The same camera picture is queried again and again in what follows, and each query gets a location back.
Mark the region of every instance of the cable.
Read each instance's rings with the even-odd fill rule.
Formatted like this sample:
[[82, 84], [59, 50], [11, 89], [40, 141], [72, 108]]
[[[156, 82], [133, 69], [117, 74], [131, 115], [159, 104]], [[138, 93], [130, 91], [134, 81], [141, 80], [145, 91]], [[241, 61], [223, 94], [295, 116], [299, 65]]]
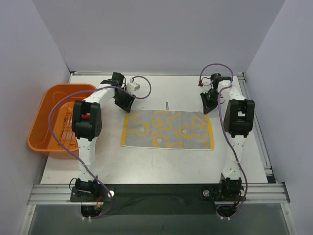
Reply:
[[[205, 78], [210, 80], [210, 85], [205, 85], [205, 84], [202, 82]], [[201, 79], [201, 84], [204, 85], [205, 87], [212, 86], [212, 84], [211, 84], [211, 79], [208, 78], [208, 77], [203, 77], [203, 78]]]
[[149, 90], [149, 93], [145, 97], [136, 97], [134, 95], [133, 95], [133, 97], [135, 97], [136, 99], [145, 99], [145, 98], [147, 98], [151, 94], [151, 83], [149, 82], [149, 80], [147, 78], [145, 78], [144, 76], [139, 76], [139, 75], [135, 76], [135, 77], [132, 77], [131, 78], [132, 82], [134, 81], [135, 78], [138, 78], [138, 77], [143, 78], [143, 79], [145, 79], [148, 82], [150, 90]]
[[[221, 123], [221, 127], [222, 127], [222, 132], [223, 132], [224, 138], [225, 138], [227, 144], [229, 145], [229, 147], [231, 148], [232, 152], [234, 153], [234, 156], [235, 156], [235, 159], [236, 159], [236, 161], [237, 161], [238, 167], [239, 167], [239, 169], [241, 170], [241, 172], [242, 172], [242, 174], [243, 174], [243, 176], [244, 176], [245, 185], [246, 185], [245, 193], [244, 193], [244, 195], [243, 195], [243, 197], [242, 197], [242, 200], [241, 200], [241, 203], [240, 203], [238, 209], [236, 210], [235, 213], [233, 213], [233, 214], [229, 217], [229, 218], [233, 218], [233, 217], [241, 210], [241, 208], [242, 208], [242, 206], [243, 206], [243, 204], [244, 204], [244, 201], [245, 201], [245, 199], [246, 199], [246, 193], [247, 193], [247, 190], [248, 190], [248, 181], [247, 181], [247, 178], [246, 178], [246, 174], [245, 174], [245, 172], [244, 172], [244, 170], [243, 170], [241, 164], [239, 163], [239, 160], [238, 160], [238, 157], [237, 157], [237, 154], [236, 154], [235, 149], [233, 148], [232, 144], [230, 143], [230, 141], [229, 141], [229, 139], [228, 139], [228, 137], [227, 137], [227, 134], [226, 134], [226, 131], [225, 131], [225, 128], [224, 128], [223, 117], [222, 117], [222, 109], [221, 109], [221, 94], [222, 94], [222, 91], [223, 91], [223, 90], [226, 90], [226, 89], [229, 89], [229, 88], [232, 87], [232, 85], [233, 85], [232, 83], [233, 83], [233, 79], [234, 79], [234, 72], [233, 72], [233, 71], [231, 70], [231, 68], [228, 67], [227, 65], [219, 64], [219, 63], [210, 64], [210, 65], [205, 66], [204, 69], [201, 71], [201, 73], [200, 73], [200, 78], [199, 78], [200, 81], [201, 81], [201, 77], [202, 77], [202, 74], [203, 74], [204, 70], [205, 70], [207, 67], [210, 67], [210, 66], [212, 66], [212, 65], [220, 65], [220, 66], [223, 66], [223, 67], [227, 68], [227, 69], [230, 71], [230, 73], [231, 73], [230, 85], [229, 85], [228, 87], [223, 87], [223, 88], [220, 90], [220, 92], [219, 92], [219, 95], [218, 95], [218, 109], [219, 109], [219, 118], [220, 118], [220, 123]], [[220, 207], [222, 207], [222, 206], [226, 206], [226, 205], [219, 205], [219, 206], [217, 206], [216, 208], [218, 209], [218, 208], [220, 208]]]
[[99, 201], [101, 201], [102, 198], [103, 198], [103, 193], [101, 193], [100, 196], [97, 198], [96, 206], [97, 206], [98, 208], [100, 208]]
[[52, 124], [51, 124], [52, 115], [53, 115], [55, 109], [56, 109], [62, 102], [64, 102], [66, 99], [68, 99], [68, 98], [70, 98], [70, 97], [72, 97], [72, 96], [74, 96], [74, 95], [76, 95], [76, 94], [97, 92], [97, 91], [100, 91], [100, 90], [102, 90], [102, 89], [115, 88], [115, 89], [118, 89], [118, 90], [120, 90], [120, 91], [122, 91], [122, 92], [124, 92], [124, 93], [126, 93], [126, 94], [128, 94], [128, 95], [130, 95], [130, 96], [133, 97], [133, 98], [136, 98], [136, 99], [145, 99], [145, 98], [147, 98], [147, 97], [151, 94], [151, 83], [150, 83], [150, 81], [149, 81], [147, 78], [145, 78], [145, 77], [143, 77], [143, 76], [135, 76], [135, 77], [133, 77], [132, 79], [134, 80], [136, 77], [141, 77], [141, 78], [145, 79], [145, 80], [148, 82], [148, 84], [149, 84], [149, 88], [150, 88], [149, 93], [148, 93], [146, 96], [144, 96], [144, 97], [136, 97], [135, 95], [132, 95], [132, 94], [128, 93], [126, 90], [124, 90], [124, 89], [122, 89], [122, 88], [120, 88], [120, 87], [115, 87], [115, 86], [107, 86], [107, 87], [102, 87], [102, 88], [98, 88], [98, 89], [94, 89], [94, 90], [79, 91], [79, 92], [72, 93], [72, 94], [70, 94], [70, 95], [64, 97], [63, 99], [61, 99], [59, 102], [57, 102], [57, 103], [54, 105], [54, 107], [51, 109], [50, 114], [49, 114], [49, 117], [48, 117], [49, 131], [50, 131], [51, 135], [53, 136], [53, 138], [56, 140], [56, 142], [57, 142], [66, 152], [68, 152], [70, 155], [72, 155], [74, 158], [76, 158], [76, 159], [84, 166], [84, 168], [86, 169], [86, 171], [88, 172], [88, 174], [89, 174], [92, 178], [94, 178], [95, 181], [97, 181], [97, 182], [107, 191], [107, 193], [109, 194], [109, 196], [110, 196], [110, 198], [111, 198], [111, 205], [110, 205], [110, 208], [107, 209], [106, 211], [100, 213], [98, 216], [93, 217], [92, 219], [97, 219], [97, 218], [100, 218], [100, 217], [106, 215], [106, 214], [113, 208], [113, 196], [112, 196], [110, 190], [108, 189], [108, 187], [105, 186], [105, 184], [103, 184], [103, 183], [88, 169], [88, 167], [86, 166], [85, 162], [84, 162], [79, 156], [77, 156], [75, 153], [73, 153], [72, 151], [70, 151], [70, 150], [69, 150], [64, 144], [62, 144], [62, 143], [60, 142], [60, 140], [56, 137], [56, 135], [55, 135], [54, 132], [53, 132]]
[[70, 184], [72, 183], [73, 179], [77, 180], [77, 178], [74, 177], [74, 178], [72, 178], [72, 179], [70, 180], [70, 182], [69, 182], [69, 184], [68, 184], [68, 187], [69, 187], [69, 189], [70, 189], [71, 192], [72, 192], [73, 189], [70, 188]]
[[125, 76], [123, 76], [123, 77], [124, 77], [124, 79], [123, 79], [123, 85], [124, 85], [124, 86], [123, 86], [122, 88], [127, 91], [126, 77], [125, 77]]

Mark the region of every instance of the glass panel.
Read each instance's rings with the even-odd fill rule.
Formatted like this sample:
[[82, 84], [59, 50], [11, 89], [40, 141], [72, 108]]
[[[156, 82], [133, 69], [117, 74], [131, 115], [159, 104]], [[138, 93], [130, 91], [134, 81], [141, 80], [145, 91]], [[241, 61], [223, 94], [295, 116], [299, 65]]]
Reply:
[[288, 229], [279, 204], [246, 204], [230, 221], [209, 215], [111, 215], [82, 221], [80, 206], [39, 205], [29, 235], [102, 234], [239, 234], [286, 235]]

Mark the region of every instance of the yellow pattern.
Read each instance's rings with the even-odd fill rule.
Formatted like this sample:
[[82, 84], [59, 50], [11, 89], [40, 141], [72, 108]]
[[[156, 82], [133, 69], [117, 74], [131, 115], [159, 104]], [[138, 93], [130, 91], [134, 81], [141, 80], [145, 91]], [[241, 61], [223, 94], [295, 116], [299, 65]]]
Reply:
[[[172, 124], [171, 124], [171, 122], [170, 122], [170, 120], [169, 119], [175, 119], [175, 118], [177, 118], [179, 115], [180, 115], [180, 112], [179, 111], [177, 111], [176, 112], [176, 115], [175, 116], [168, 116], [167, 118], [166, 118], [166, 122], [168, 123], [168, 125], [169, 125], [169, 127], [163, 127], [163, 125], [164, 125], [164, 121], [161, 119], [161, 118], [158, 118], [156, 121], [157, 121], [157, 124], [155, 124], [155, 120], [154, 120], [154, 118], [155, 118], [155, 115], [156, 114], [165, 114], [165, 113], [168, 113], [168, 111], [155, 111], [155, 112], [153, 112], [153, 114], [152, 114], [152, 125], [155, 127], [155, 128], [157, 128], [157, 129], [159, 129], [159, 130], [171, 130], [172, 128], [173, 128], [173, 126], [172, 126]], [[125, 143], [125, 138], [133, 131], [136, 135], [138, 135], [138, 136], [145, 136], [145, 135], [147, 135], [148, 133], [149, 133], [149, 124], [148, 123], [140, 123], [140, 122], [138, 122], [138, 120], [135, 118], [135, 117], [132, 117], [131, 115], [134, 115], [134, 116], [136, 116], [136, 117], [139, 117], [139, 114], [136, 112], [136, 111], [131, 111], [131, 114], [126, 114], [125, 115], [125, 120], [124, 120], [124, 126], [123, 126], [123, 133], [122, 133], [122, 140], [121, 140], [121, 145], [124, 145], [124, 143]], [[136, 131], [136, 129], [135, 128], [131, 128], [131, 129], [129, 129], [127, 132], [126, 132], [126, 130], [127, 130], [127, 126], [128, 126], [128, 119], [133, 119], [135, 122], [136, 122], [136, 124], [137, 125], [141, 125], [141, 126], [143, 126], [143, 127], [145, 127], [145, 132], [144, 133], [138, 133], [137, 131]], [[205, 118], [206, 118], [206, 120], [204, 120], [204, 119], [202, 119], [201, 117], [198, 117], [198, 116], [192, 116], [191, 117], [191, 121], [192, 121], [192, 125], [190, 126], [190, 125], [182, 125], [180, 128], [179, 128], [179, 130], [174, 130], [174, 133], [175, 133], [175, 136], [176, 136], [176, 138], [177, 139], [179, 139], [180, 138], [180, 136], [182, 136], [182, 137], [184, 137], [184, 138], [186, 138], [186, 139], [189, 139], [191, 136], [196, 136], [196, 137], [200, 137], [200, 138], [204, 138], [204, 137], [206, 137], [208, 134], [210, 135], [210, 143], [209, 142], [207, 142], [206, 140], [204, 140], [204, 139], [201, 139], [201, 141], [202, 141], [202, 143], [205, 145], [205, 146], [207, 146], [207, 147], [209, 147], [210, 146], [210, 144], [211, 144], [211, 147], [210, 147], [210, 149], [214, 149], [214, 140], [213, 140], [213, 132], [212, 132], [212, 125], [211, 125], [211, 121], [210, 121], [210, 119], [209, 119], [209, 117], [208, 117], [208, 115], [205, 115]], [[195, 123], [195, 120], [199, 120], [200, 121], [200, 123], [198, 123], [198, 128], [200, 128], [201, 130], [205, 127], [205, 125], [207, 126], [207, 132], [204, 134], [204, 135], [199, 135], [199, 134], [196, 134], [196, 133], [191, 133], [191, 134], [184, 134], [185, 132], [186, 132], [186, 130], [184, 130], [183, 131], [183, 128], [184, 127], [189, 127], [189, 128], [195, 128], [195, 126], [196, 126], [196, 123]], [[169, 144], [169, 138], [166, 136], [166, 135], [164, 135], [164, 134], [159, 134], [159, 132], [158, 132], [158, 130], [155, 130], [155, 131], [153, 131], [150, 135], [149, 135], [150, 137], [154, 137], [153, 138], [153, 141], [152, 141], [152, 145], [154, 145], [155, 147], [157, 147], [157, 148], [161, 148], [161, 146], [160, 145], [158, 145], [158, 141], [161, 141], [161, 139], [158, 139], [159, 137], [164, 137], [165, 139], [166, 139], [166, 147], [168, 147], [168, 148], [171, 148], [171, 147], [174, 147], [174, 146], [176, 146], [176, 145], [179, 145], [180, 146], [180, 148], [183, 148], [183, 143], [182, 142], [176, 142], [176, 143], [174, 143], [174, 144]]]
[[175, 118], [177, 118], [177, 117], [179, 116], [179, 111], [177, 111], [177, 113], [176, 113], [175, 116], [168, 116], [168, 117], [166, 118], [166, 121], [167, 121], [167, 123], [169, 124], [169, 127], [162, 127], [163, 124], [164, 124], [164, 122], [163, 122], [163, 124], [162, 124], [161, 121], [159, 122], [159, 119], [157, 120], [158, 125], [155, 124], [155, 115], [156, 115], [156, 114], [166, 114], [166, 113], [167, 113], [167, 111], [155, 111], [155, 112], [152, 114], [151, 121], [152, 121], [152, 125], [153, 125], [155, 128], [157, 128], [157, 129], [159, 129], [159, 130], [163, 130], [163, 131], [171, 130], [171, 129], [173, 128], [173, 126], [172, 126], [171, 122], [169, 121], [169, 119], [175, 119]]
[[[201, 130], [204, 128], [204, 125], [207, 125], [207, 126], [208, 126], [208, 127], [207, 127], [207, 132], [206, 132], [204, 135], [199, 135], [199, 134], [196, 134], [196, 133], [191, 133], [190, 135], [184, 134], [183, 131], [181, 131], [182, 128], [184, 128], [184, 127], [189, 127], [189, 128], [191, 128], [191, 129], [195, 128], [195, 119], [200, 120], [200, 124], [201, 124], [200, 129], [201, 129]], [[200, 118], [200, 117], [198, 117], [198, 116], [192, 116], [192, 117], [191, 117], [191, 123], [192, 123], [191, 126], [188, 125], [188, 124], [180, 126], [180, 128], [179, 128], [179, 133], [180, 133], [180, 135], [184, 136], [186, 139], [189, 139], [189, 138], [192, 137], [192, 136], [197, 136], [197, 137], [203, 138], [203, 137], [206, 137], [206, 136], [209, 134], [209, 132], [210, 132], [209, 123], [207, 123], [206, 121], [204, 121], [202, 118]]]
[[131, 111], [131, 114], [134, 114], [136, 117], [139, 117], [139, 114], [134, 110]]
[[176, 142], [176, 143], [174, 143], [174, 144], [169, 144], [168, 137], [167, 137], [166, 135], [163, 135], [163, 134], [159, 134], [159, 135], [154, 136], [154, 138], [153, 138], [153, 140], [152, 140], [152, 143], [151, 143], [151, 144], [154, 145], [154, 146], [157, 147], [157, 148], [161, 148], [161, 146], [158, 145], [158, 143], [157, 143], [157, 141], [156, 141], [156, 139], [157, 139], [158, 137], [163, 137], [163, 138], [166, 139], [166, 147], [171, 148], [171, 147], [174, 147], [174, 146], [176, 146], [176, 145], [180, 145], [180, 148], [183, 148], [182, 142]]
[[146, 128], [146, 131], [145, 131], [145, 133], [138, 133], [135, 128], [131, 128], [131, 129], [129, 129], [128, 132], [125, 134], [125, 137], [127, 137], [131, 131], [134, 131], [134, 133], [135, 133], [136, 135], [138, 135], [138, 136], [145, 136], [146, 134], [148, 134], [148, 132], [149, 132], [149, 125], [148, 125], [147, 123], [138, 122], [137, 119], [134, 118], [134, 117], [132, 117], [132, 116], [128, 117], [128, 119], [130, 119], [130, 118], [133, 119], [133, 120], [136, 122], [137, 125], [142, 125], [142, 126], [144, 126], [144, 127]]

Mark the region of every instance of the orange plastic bin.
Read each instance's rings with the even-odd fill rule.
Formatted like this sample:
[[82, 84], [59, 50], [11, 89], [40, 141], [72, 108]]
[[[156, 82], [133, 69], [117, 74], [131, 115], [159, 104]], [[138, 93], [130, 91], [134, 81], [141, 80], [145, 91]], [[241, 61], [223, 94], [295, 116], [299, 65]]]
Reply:
[[[37, 111], [34, 123], [27, 138], [31, 149], [42, 152], [52, 158], [75, 159], [55, 141], [49, 132], [48, 116], [53, 106], [65, 96], [78, 91], [93, 90], [91, 84], [58, 84], [46, 91]], [[56, 108], [52, 119], [55, 135], [71, 151], [78, 154], [78, 144], [72, 132], [73, 105], [76, 100], [83, 100], [91, 93], [82, 93], [68, 98]]]

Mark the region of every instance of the white table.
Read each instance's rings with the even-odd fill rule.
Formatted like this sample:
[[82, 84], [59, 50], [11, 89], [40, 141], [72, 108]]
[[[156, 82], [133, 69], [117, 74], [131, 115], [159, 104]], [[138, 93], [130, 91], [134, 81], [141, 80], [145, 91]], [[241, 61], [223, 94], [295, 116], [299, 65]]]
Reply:
[[[104, 75], [74, 75], [70, 83], [90, 83], [98, 86]], [[152, 84], [151, 95], [135, 100], [132, 109], [202, 111], [197, 76], [146, 76]], [[141, 85], [137, 96], [148, 93], [148, 84]], [[240, 90], [237, 77], [234, 84]], [[102, 132], [96, 145], [96, 163], [99, 179], [105, 184], [187, 184], [218, 183], [226, 158], [227, 143], [222, 134], [218, 110], [210, 112], [214, 150], [174, 150], [122, 147], [121, 134], [125, 112], [111, 99], [102, 109]], [[77, 160], [48, 158], [41, 184], [68, 184], [78, 175]], [[243, 150], [242, 167], [249, 183], [267, 183], [256, 139], [251, 132]]]

